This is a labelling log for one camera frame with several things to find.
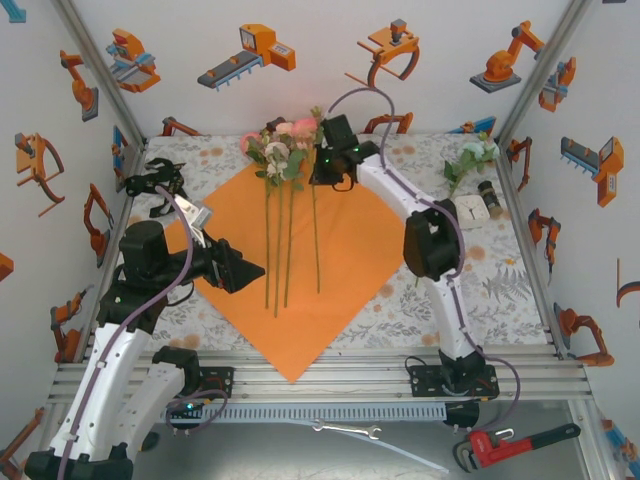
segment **small jar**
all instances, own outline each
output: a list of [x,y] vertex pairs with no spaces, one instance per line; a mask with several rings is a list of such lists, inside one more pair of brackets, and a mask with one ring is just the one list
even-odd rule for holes
[[484,204],[487,206],[487,210],[489,210],[489,215],[491,218],[496,220],[502,214],[502,207],[500,206],[500,202],[498,201],[498,196],[496,195],[496,191],[493,189],[493,185],[489,180],[485,180],[484,182],[478,185],[478,192],[484,200]]

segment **white flower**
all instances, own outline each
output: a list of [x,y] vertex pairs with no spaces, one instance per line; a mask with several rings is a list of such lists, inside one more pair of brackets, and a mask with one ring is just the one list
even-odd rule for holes
[[284,169],[287,168],[287,162],[276,162],[273,157],[269,158],[269,165],[267,165],[267,175],[269,177],[273,177],[276,175],[280,175],[283,180],[284,178]]
[[272,157],[273,156],[273,150],[276,149],[276,148],[278,149],[278,151],[282,154],[282,156],[284,158],[289,158],[289,149],[282,142],[271,142],[269,145],[267,145],[266,148],[264,149],[265,156],[266,157]]
[[484,147],[482,143],[465,143],[462,146],[462,151],[464,152],[465,150],[471,152],[475,158],[480,158],[484,154]]
[[484,150],[485,150],[485,153],[491,152],[491,158],[493,158],[494,160],[496,160],[500,156],[500,149],[498,148],[498,145],[496,145],[495,142],[491,144],[488,144],[485,142]]

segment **flower bunch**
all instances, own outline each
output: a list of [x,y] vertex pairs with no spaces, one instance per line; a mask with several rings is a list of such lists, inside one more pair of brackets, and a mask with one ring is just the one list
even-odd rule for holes
[[[280,289],[280,242],[282,234],[283,218],[283,194],[282,190],[286,182],[290,182],[289,197],[289,234],[287,241],[286,281],[284,290],[284,306],[287,306],[289,296],[289,277],[291,268],[292,250],[292,223],[294,193],[304,190],[302,181],[304,177],[301,171],[302,162],[313,157],[313,145],[321,143],[323,139],[322,111],[318,107],[311,109],[311,117],[303,118],[296,122],[287,122],[282,118],[272,122],[260,132],[252,132],[242,137],[240,148],[245,155],[250,157],[259,167],[256,172],[258,178],[264,179],[265,185],[265,220],[266,220],[266,287],[265,308],[269,308],[269,283],[270,283],[270,221],[269,200],[272,191],[278,193],[278,224],[276,245],[276,285],[274,316],[278,316],[278,301]],[[316,250],[316,275],[317,288],[320,291],[320,257],[318,253],[318,227],[316,214],[315,189],[311,186],[313,199],[313,225]]]
[[[303,160],[313,144],[322,141],[322,111],[314,107],[311,113],[311,117],[296,122],[281,121],[275,129],[265,128],[242,137],[242,151],[262,167],[256,172],[257,177],[268,178],[272,186],[302,177]],[[294,182],[294,188],[301,189],[302,185]]]
[[486,132],[478,135],[479,142],[465,143],[460,149],[458,163],[444,162],[444,176],[449,180],[449,196],[453,195],[462,178],[471,170],[482,173],[485,163],[493,161],[500,155],[498,145]]

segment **white wall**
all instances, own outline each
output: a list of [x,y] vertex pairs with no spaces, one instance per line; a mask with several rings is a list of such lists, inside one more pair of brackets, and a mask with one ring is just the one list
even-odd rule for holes
[[[56,352],[49,328],[49,310],[64,305],[87,284],[99,284],[101,270],[83,225],[89,182],[102,192],[117,219],[124,191],[116,194],[111,136],[117,124],[113,109],[100,92],[99,115],[83,123],[71,92],[71,76],[60,65],[60,49],[78,53],[50,2],[22,0],[27,22],[9,24],[0,10],[0,252],[15,271],[0,282],[0,448],[44,405],[53,380]],[[89,86],[95,79],[79,67]],[[14,135],[35,132],[57,149],[65,172],[50,182],[65,200],[38,218],[49,200],[35,182],[16,183]],[[45,155],[45,167],[55,171]],[[94,225],[107,228],[94,208]],[[85,297],[83,311],[70,322],[79,328],[90,315],[97,289]]]
[[[142,93],[122,92],[144,134],[153,136],[161,131],[162,119],[170,115],[204,133],[244,133],[278,115],[295,118],[315,104],[328,106],[342,93],[360,86],[344,72],[366,76],[371,54],[356,42],[367,40],[397,18],[420,37],[421,58],[404,82],[380,72],[377,86],[393,97],[398,113],[415,113],[412,131],[448,131],[490,115],[500,122],[519,96],[524,80],[487,94],[469,83],[469,77],[484,71],[489,56],[509,46],[511,29],[524,20],[530,20],[532,31],[546,41],[568,2],[75,3],[109,64],[111,57],[104,48],[112,42],[115,28],[136,35],[156,57],[162,80]],[[245,23],[273,28],[280,42],[295,49],[297,68],[286,72],[271,65],[232,81],[219,92],[199,85],[200,75],[241,50],[238,28]],[[526,80],[534,64],[533,52],[525,47],[515,71]],[[354,99],[351,105],[345,108],[349,108],[352,125],[359,128],[388,108],[382,99],[370,98]]]
[[[577,61],[568,97],[556,113],[535,104],[516,135],[519,140],[527,135],[533,139],[531,181],[520,194],[527,213],[539,207],[562,224],[552,298],[565,309],[591,315],[602,328],[616,361],[611,367],[589,368],[589,380],[604,414],[636,444],[640,294],[625,296],[621,308],[616,307],[616,258],[622,261],[622,284],[640,280],[638,18],[638,2],[595,2],[560,58],[575,56]],[[612,135],[624,147],[625,165],[618,174],[617,197],[601,208],[590,175],[560,158],[560,139],[567,136],[598,151]],[[516,166],[517,181],[521,175],[521,166]],[[540,266],[546,271],[543,246],[539,247]],[[576,355],[596,350],[586,331],[571,341]]]

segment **wrench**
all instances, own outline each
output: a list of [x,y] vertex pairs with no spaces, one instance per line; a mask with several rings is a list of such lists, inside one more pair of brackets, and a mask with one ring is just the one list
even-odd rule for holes
[[382,429],[377,425],[365,428],[350,425],[338,425],[337,423],[327,423],[324,420],[316,420],[316,423],[317,425],[313,426],[313,429],[316,432],[319,432],[320,430],[337,430],[339,432],[361,433],[363,435],[367,435],[371,440],[378,440],[376,433],[382,431]]

